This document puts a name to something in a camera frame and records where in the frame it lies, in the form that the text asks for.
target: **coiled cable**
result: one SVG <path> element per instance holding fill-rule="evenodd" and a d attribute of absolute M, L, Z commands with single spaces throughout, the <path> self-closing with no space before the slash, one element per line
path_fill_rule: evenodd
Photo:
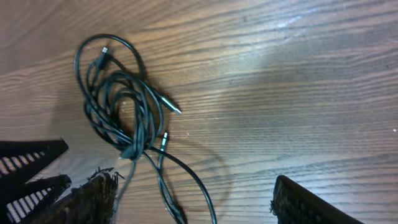
<path fill-rule="evenodd" d="M 83 79 L 80 74 L 80 56 L 83 49 L 90 42 L 98 39 L 116 40 L 126 46 L 133 53 L 136 59 L 139 73 L 136 74 L 127 70 L 119 60 L 114 58 L 108 52 L 108 48 L 104 47 L 100 56 L 89 64 L 86 71 L 86 77 Z M 115 63 L 120 69 L 113 71 L 107 77 L 99 80 L 100 73 L 106 70 L 108 64 L 111 62 Z M 121 151 L 121 158 L 130 159 L 132 161 L 130 173 L 116 198 L 114 214 L 118 209 L 123 193 L 126 191 L 127 186 L 134 175 L 136 161 L 141 157 L 141 155 L 144 155 L 157 174 L 160 195 L 164 201 L 166 209 L 169 211 L 176 223 L 185 224 L 187 222 L 182 210 L 174 202 L 162 177 L 162 162 L 164 157 L 167 157 L 187 171 L 198 184 L 208 204 L 211 221 L 213 224 L 216 224 L 216 213 L 209 193 L 202 181 L 186 164 L 165 152 L 167 132 L 163 138 L 160 150 L 153 146 L 155 139 L 159 137 L 164 125 L 161 104 L 165 105 L 170 111 L 177 114 L 181 113 L 181 111 L 167 97 L 146 83 L 145 67 L 138 51 L 128 41 L 116 35 L 97 34 L 87 38 L 80 44 L 75 54 L 74 69 L 79 87 L 85 98 L 84 111 L 90 125 L 99 137 L 104 139 L 117 150 Z M 132 134 L 128 134 L 128 131 L 123 130 L 121 127 L 121 120 L 119 119 L 119 104 L 121 100 L 126 98 L 134 102 L 135 122 L 134 132 Z M 148 105 L 148 100 L 155 103 L 159 120 L 158 124 L 155 123 L 155 115 Z M 148 156 L 146 150 L 151 150 L 159 154 L 157 166 Z"/>

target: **tangled cable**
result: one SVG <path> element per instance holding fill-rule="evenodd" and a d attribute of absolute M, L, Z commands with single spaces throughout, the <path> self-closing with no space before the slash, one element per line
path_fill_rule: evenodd
<path fill-rule="evenodd" d="M 82 54 L 83 49 L 91 41 L 98 39 L 116 40 L 126 46 L 136 58 L 139 73 L 136 74 L 127 70 L 119 60 L 114 58 L 108 52 L 108 48 L 104 47 L 101 55 L 89 64 L 85 80 L 83 80 L 80 75 L 80 55 Z M 109 76 L 99 80 L 100 73 L 106 70 L 110 62 L 115 63 L 120 70 L 113 71 Z M 162 177 L 162 163 L 164 157 L 167 157 L 192 176 L 205 196 L 212 223 L 217 223 L 216 213 L 210 196 L 199 177 L 183 162 L 165 152 L 167 132 L 164 135 L 160 150 L 153 146 L 155 139 L 160 135 L 163 129 L 164 119 L 160 104 L 165 105 L 170 111 L 177 114 L 181 113 L 181 111 L 166 96 L 162 95 L 155 88 L 152 88 L 145 82 L 145 67 L 138 51 L 128 41 L 118 36 L 111 34 L 97 34 L 87 38 L 80 44 L 75 54 L 74 67 L 76 79 L 85 98 L 85 114 L 94 131 L 99 137 L 114 146 L 117 150 L 121 151 L 121 158 L 130 159 L 132 161 L 130 173 L 115 201 L 114 213 L 116 213 L 120 203 L 120 198 L 123 196 L 123 193 L 126 191 L 127 186 L 134 175 L 136 161 L 141 157 L 141 155 L 144 155 L 157 174 L 160 195 L 166 209 L 169 211 L 176 223 L 185 224 L 187 222 L 182 210 L 174 202 Z M 130 99 L 134 102 L 135 122 L 134 132 L 132 134 L 128 134 L 128 131 L 122 129 L 121 121 L 119 119 L 119 104 L 124 98 Z M 156 105 L 156 109 L 159 114 L 158 125 L 155 123 L 154 114 L 148 105 L 148 100 L 153 101 Z M 157 166 L 145 150 L 151 150 L 159 154 Z"/>

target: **wooden surface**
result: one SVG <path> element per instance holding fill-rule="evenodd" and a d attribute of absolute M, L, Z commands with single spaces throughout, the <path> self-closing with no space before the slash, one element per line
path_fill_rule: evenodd
<path fill-rule="evenodd" d="M 180 105 L 168 151 L 201 177 L 219 223 L 277 223 L 280 174 L 362 222 L 398 222 L 398 1 L 1 1 L 0 137 L 70 146 L 38 177 L 79 186 L 98 166 L 129 170 L 83 116 L 73 73 L 100 32 L 130 40 Z M 173 223 L 141 159 L 118 223 Z M 209 223 L 193 180 L 165 165 L 190 223 Z"/>

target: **cable plug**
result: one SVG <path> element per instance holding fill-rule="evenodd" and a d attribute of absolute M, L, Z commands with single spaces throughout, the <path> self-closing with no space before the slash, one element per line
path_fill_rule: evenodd
<path fill-rule="evenodd" d="M 160 94 L 155 88 L 153 88 L 152 91 L 157 95 L 160 102 L 163 105 L 165 105 L 165 107 L 167 107 L 167 109 L 169 109 L 171 112 L 174 112 L 176 114 L 182 114 L 182 111 L 180 110 L 180 108 L 178 108 L 178 106 L 173 101 L 171 101 L 166 96 Z"/>
<path fill-rule="evenodd" d="M 98 59 L 98 69 L 104 70 L 108 65 L 108 62 L 111 60 L 112 55 L 109 53 L 109 49 L 107 47 L 102 48 L 101 55 Z"/>

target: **wood grain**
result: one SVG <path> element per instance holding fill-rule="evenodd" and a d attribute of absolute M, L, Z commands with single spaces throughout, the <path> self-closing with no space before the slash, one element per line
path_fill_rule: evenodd
<path fill-rule="evenodd" d="M 201 177 L 220 223 L 276 223 L 280 174 L 362 222 L 397 223 L 397 24 L 391 0 L 2 1 L 0 136 L 66 140 L 37 178 L 79 186 L 98 166 L 127 174 L 85 119 L 72 66 L 85 37 L 112 33 L 183 110 L 167 114 L 168 151 Z M 190 223 L 209 223 L 193 180 L 165 165 Z M 158 191 L 139 161 L 118 223 L 173 223 Z"/>

